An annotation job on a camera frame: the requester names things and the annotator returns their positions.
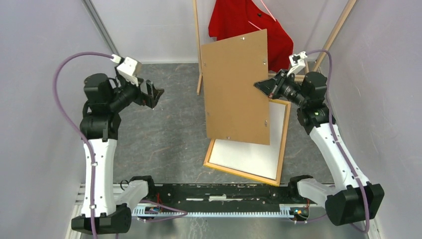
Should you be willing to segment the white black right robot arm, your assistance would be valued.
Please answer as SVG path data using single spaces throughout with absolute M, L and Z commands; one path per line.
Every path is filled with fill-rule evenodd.
M 373 184 L 360 170 L 342 141 L 326 101 L 328 78 L 310 72 L 301 83 L 294 75 L 280 71 L 274 77 L 254 83 L 268 98 L 284 98 L 298 106 L 297 118 L 320 150 L 334 180 L 329 187 L 310 175 L 292 177 L 287 195 L 291 202 L 308 199 L 325 209 L 328 219 L 341 226 L 374 219 L 385 196 L 380 184 Z

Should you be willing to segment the brown cardboard backing board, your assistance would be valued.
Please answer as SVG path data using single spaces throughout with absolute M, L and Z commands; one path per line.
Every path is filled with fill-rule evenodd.
M 269 100 L 254 87 L 268 78 L 267 31 L 201 46 L 207 137 L 270 143 Z

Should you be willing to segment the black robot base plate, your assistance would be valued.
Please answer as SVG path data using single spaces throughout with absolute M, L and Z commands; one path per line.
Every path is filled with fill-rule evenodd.
M 144 200 L 188 213 L 276 212 L 279 206 L 313 203 L 294 196 L 288 186 L 268 184 L 155 184 Z

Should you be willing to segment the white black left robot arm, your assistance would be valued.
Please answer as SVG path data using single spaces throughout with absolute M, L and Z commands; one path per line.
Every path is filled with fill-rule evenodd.
M 164 89 L 146 80 L 146 92 L 140 86 L 123 83 L 113 87 L 104 73 L 84 80 L 87 101 L 83 108 L 80 132 L 86 156 L 86 194 L 81 214 L 71 220 L 74 231 L 88 235 L 127 233 L 132 212 L 142 200 L 156 198 L 151 176 L 134 176 L 118 198 L 113 192 L 113 160 L 121 123 L 119 113 L 131 103 L 155 108 Z

